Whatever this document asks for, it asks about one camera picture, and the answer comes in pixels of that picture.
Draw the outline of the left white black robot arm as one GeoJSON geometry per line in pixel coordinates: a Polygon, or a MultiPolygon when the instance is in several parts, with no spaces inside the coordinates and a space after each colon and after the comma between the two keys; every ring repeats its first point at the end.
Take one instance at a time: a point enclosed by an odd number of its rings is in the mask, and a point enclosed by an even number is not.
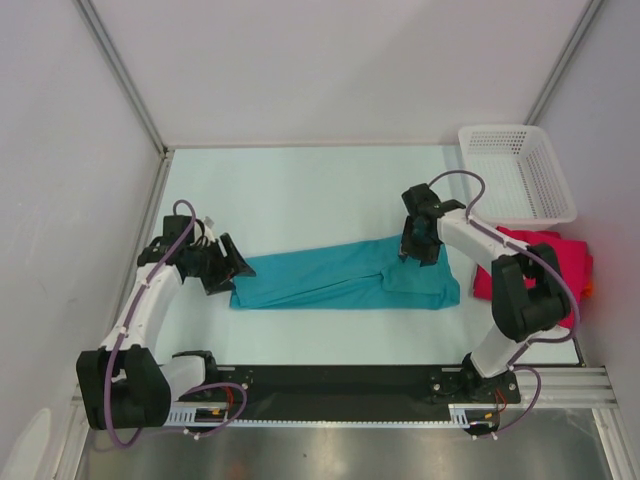
{"type": "Polygon", "coordinates": [[[214,295],[233,290],[236,277],[255,274],[229,234],[215,236],[209,221],[189,215],[166,216],[161,234],[137,258],[133,289],[113,329],[76,361],[90,427],[160,427],[180,399],[214,397],[221,376],[213,354],[190,350],[159,361],[160,330],[186,280],[214,295]]]}

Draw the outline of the white plastic perforated basket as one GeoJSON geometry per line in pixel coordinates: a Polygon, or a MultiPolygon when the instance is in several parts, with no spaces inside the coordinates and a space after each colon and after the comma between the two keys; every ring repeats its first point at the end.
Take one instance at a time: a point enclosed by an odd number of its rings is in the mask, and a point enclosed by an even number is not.
{"type": "Polygon", "coordinates": [[[480,176],[465,180],[478,219],[514,230],[547,230],[578,213],[546,132],[536,126],[484,124],[458,132],[462,168],[480,176]]]}

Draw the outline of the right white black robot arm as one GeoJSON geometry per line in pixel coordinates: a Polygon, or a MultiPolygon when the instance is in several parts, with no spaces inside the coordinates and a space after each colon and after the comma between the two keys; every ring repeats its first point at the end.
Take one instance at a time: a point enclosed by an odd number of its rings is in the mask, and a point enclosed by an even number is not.
{"type": "Polygon", "coordinates": [[[464,357],[460,372],[463,393],[484,401],[530,345],[562,341],[541,334],[576,313],[575,297],[552,246],[517,241],[474,219],[461,202],[440,200],[427,184],[409,188],[402,200],[407,217],[401,259],[432,266],[450,246],[490,275],[493,326],[464,357]]]}

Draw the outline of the teal t shirt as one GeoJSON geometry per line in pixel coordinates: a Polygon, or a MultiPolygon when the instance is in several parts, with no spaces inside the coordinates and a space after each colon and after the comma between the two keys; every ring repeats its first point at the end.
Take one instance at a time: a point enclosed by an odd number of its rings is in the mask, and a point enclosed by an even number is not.
{"type": "Polygon", "coordinates": [[[399,256],[400,238],[253,257],[256,275],[236,277],[235,310],[437,311],[457,306],[460,285],[442,249],[433,265],[399,256]]]}

